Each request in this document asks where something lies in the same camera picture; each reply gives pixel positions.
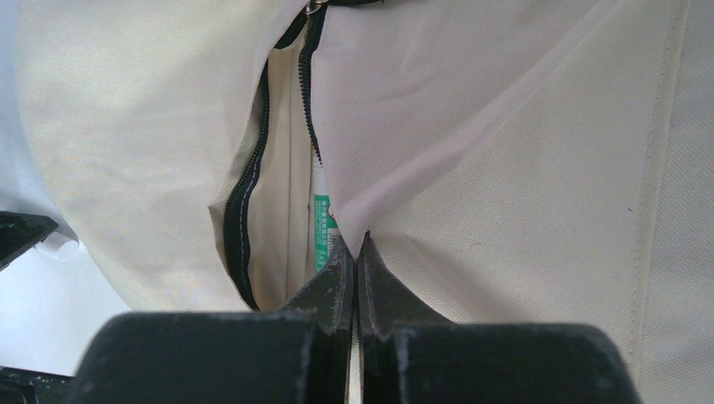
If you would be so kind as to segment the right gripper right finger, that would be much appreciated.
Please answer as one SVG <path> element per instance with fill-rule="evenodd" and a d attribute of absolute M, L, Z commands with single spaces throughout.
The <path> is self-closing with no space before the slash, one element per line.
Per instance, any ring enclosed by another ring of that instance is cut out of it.
<path fill-rule="evenodd" d="M 616 346 L 577 323 L 457 323 L 366 237 L 356 261 L 365 403 L 638 403 Z"/>

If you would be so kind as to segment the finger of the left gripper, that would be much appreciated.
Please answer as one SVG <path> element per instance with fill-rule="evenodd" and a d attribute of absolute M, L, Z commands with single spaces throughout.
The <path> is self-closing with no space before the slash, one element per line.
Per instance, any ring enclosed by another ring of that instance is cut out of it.
<path fill-rule="evenodd" d="M 1 270 L 45 240 L 58 224 L 48 216 L 1 211 Z"/>

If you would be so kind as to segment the beige canvas backpack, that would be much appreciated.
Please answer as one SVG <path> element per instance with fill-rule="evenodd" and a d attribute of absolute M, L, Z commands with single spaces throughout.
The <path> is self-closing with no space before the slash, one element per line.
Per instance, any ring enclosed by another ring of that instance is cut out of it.
<path fill-rule="evenodd" d="M 20 369 L 130 312 L 281 308 L 318 272 L 312 160 L 447 319 L 577 323 L 638 403 L 713 400 L 710 1 L 21 1 L 14 80 L 80 245 Z"/>

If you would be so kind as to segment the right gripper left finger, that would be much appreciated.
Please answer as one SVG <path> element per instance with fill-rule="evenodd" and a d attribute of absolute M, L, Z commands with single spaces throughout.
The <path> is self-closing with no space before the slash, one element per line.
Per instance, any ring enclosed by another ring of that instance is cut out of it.
<path fill-rule="evenodd" d="M 281 308 L 130 312 L 109 320 L 71 383 L 71 403 L 345 403 L 354 261 L 337 240 Z"/>

